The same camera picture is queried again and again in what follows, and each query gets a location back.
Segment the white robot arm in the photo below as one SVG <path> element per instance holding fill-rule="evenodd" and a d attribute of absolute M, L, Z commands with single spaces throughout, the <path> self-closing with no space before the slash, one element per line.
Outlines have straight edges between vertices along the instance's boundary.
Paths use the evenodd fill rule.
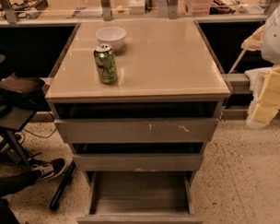
<path fill-rule="evenodd" d="M 261 72 L 254 79 L 252 85 L 254 99 L 246 119 L 248 127 L 264 128 L 275 118 L 280 109 L 280 3 L 265 24 L 241 44 L 241 48 L 259 50 L 262 59 L 273 64 L 268 72 Z"/>

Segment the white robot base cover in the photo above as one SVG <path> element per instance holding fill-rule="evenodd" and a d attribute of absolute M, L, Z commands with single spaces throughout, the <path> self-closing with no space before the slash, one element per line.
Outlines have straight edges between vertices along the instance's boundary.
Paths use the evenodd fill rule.
<path fill-rule="evenodd" d="M 264 81 L 264 76 L 270 71 L 270 67 L 247 70 L 245 76 L 250 80 L 249 90 L 258 90 Z"/>

